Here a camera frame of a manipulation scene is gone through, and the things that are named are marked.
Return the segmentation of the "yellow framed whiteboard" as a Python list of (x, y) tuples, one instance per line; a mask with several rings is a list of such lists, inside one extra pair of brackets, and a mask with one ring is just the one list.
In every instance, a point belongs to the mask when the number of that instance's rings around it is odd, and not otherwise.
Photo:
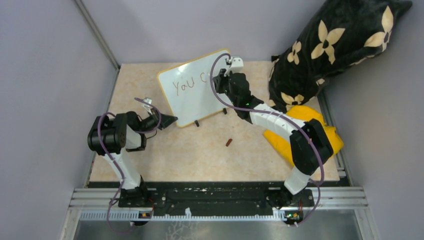
[(213, 93), (210, 71), (218, 56), (229, 52), (227, 48), (222, 48), (157, 74), (171, 114), (178, 118), (178, 127), (186, 127), (221, 112), (226, 107)]

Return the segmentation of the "red marker cap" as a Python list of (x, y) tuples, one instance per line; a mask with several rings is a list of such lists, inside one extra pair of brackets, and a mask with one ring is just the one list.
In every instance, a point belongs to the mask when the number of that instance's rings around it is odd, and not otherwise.
[(225, 146), (226, 147), (228, 147), (230, 144), (231, 144), (231, 142), (233, 141), (233, 139), (232, 138), (230, 138), (227, 142), (226, 142), (226, 144), (225, 144)]

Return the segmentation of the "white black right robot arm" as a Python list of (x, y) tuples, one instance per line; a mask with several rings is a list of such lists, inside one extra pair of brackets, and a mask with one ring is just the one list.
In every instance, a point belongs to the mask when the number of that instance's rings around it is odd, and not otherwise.
[(284, 181), (286, 189), (281, 199), (287, 206), (295, 206), (301, 200), (301, 191), (317, 169), (334, 154), (323, 125), (315, 118), (305, 121), (288, 116), (252, 95), (244, 73), (225, 74), (222, 68), (209, 82), (215, 97), (237, 116), (256, 126), (271, 131), (289, 143), (294, 166)]

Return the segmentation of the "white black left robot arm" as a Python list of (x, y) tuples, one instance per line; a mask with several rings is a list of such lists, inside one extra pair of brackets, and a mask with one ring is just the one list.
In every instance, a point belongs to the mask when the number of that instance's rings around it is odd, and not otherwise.
[(90, 150), (102, 156), (120, 182), (120, 198), (130, 199), (138, 207), (149, 203), (150, 193), (142, 176), (133, 166), (128, 153), (146, 149), (147, 133), (164, 130), (176, 122), (176, 116), (154, 111), (145, 119), (134, 111), (97, 116), (87, 136)]

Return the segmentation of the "yellow cloth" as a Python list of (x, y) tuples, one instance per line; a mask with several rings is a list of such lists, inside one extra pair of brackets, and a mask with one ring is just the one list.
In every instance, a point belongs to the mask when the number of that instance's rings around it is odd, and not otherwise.
[[(343, 148), (344, 142), (336, 133), (336, 127), (325, 123), (323, 115), (315, 109), (305, 105), (296, 105), (292, 107), (286, 114), (289, 117), (303, 121), (310, 121), (312, 119), (318, 120), (323, 126), (325, 134), (333, 149), (332, 156), (337, 154)], [(263, 133), (263, 136), (284, 160), (286, 160), (292, 167), (295, 166), (293, 162), (291, 146), (287, 140), (283, 139), (270, 130), (266, 130)]]

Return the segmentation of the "black floral pillow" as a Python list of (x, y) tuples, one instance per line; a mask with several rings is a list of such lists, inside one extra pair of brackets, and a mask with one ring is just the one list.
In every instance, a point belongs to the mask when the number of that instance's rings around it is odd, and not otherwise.
[(331, 78), (388, 48), (410, 0), (327, 0), (295, 42), (273, 56), (270, 106), (286, 113), (316, 97)]

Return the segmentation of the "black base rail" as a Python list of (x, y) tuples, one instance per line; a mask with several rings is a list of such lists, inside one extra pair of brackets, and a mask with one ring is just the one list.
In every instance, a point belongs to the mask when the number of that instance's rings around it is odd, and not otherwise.
[(117, 207), (142, 207), (154, 216), (247, 217), (268, 216), (285, 207), (313, 207), (310, 189), (291, 194), (282, 181), (145, 182), (142, 197), (130, 196)]

